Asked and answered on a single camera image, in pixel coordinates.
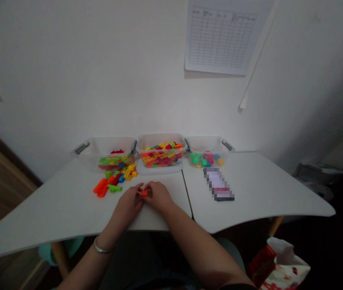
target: forearm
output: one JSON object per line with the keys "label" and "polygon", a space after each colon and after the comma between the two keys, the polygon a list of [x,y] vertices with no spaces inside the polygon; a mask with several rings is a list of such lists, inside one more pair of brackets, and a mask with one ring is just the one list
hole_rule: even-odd
{"label": "forearm", "polygon": [[233,257],[180,207],[170,207],[163,214],[194,273],[207,288],[230,283],[253,285]]}
{"label": "forearm", "polygon": [[[112,250],[121,234],[114,224],[109,223],[100,233],[97,245],[102,249]],[[97,288],[106,272],[111,257],[112,253],[101,254],[92,245],[57,289]]]}

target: person's right hand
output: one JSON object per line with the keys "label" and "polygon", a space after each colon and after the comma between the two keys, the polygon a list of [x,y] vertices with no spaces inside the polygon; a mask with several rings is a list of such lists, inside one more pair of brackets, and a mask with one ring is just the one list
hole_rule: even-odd
{"label": "person's right hand", "polygon": [[150,181],[148,184],[146,184],[144,189],[146,190],[149,188],[152,191],[152,196],[149,195],[147,197],[141,197],[141,200],[148,203],[150,206],[164,215],[164,213],[174,205],[170,193],[160,182]]}

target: paper sheet on wall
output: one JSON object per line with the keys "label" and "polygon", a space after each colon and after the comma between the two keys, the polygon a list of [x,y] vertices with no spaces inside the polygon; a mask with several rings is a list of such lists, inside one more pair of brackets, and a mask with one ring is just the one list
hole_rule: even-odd
{"label": "paper sheet on wall", "polygon": [[189,0],[185,69],[246,75],[274,0]]}

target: red and white bag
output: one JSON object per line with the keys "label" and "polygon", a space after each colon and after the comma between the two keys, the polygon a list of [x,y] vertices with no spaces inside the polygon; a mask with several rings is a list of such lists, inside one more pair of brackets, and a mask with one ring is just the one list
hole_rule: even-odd
{"label": "red and white bag", "polygon": [[261,290],[295,290],[311,267],[293,252],[293,245],[269,238],[267,245],[249,263],[247,273]]}

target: wooden table leg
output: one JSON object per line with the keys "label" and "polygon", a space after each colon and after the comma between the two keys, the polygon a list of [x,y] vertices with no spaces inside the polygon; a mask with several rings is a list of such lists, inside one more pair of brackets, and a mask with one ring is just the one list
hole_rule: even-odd
{"label": "wooden table leg", "polygon": [[61,273],[61,277],[64,280],[69,275],[69,272],[71,271],[67,251],[62,242],[53,242],[50,245],[52,246],[53,256],[57,262],[58,269],[60,270],[60,273]]}
{"label": "wooden table leg", "polygon": [[284,219],[284,216],[281,215],[281,216],[278,216],[278,217],[274,217],[272,223],[271,223],[271,227],[269,229],[269,233],[268,233],[268,236],[272,237],[275,235],[277,229],[279,228],[281,222],[283,221]]}

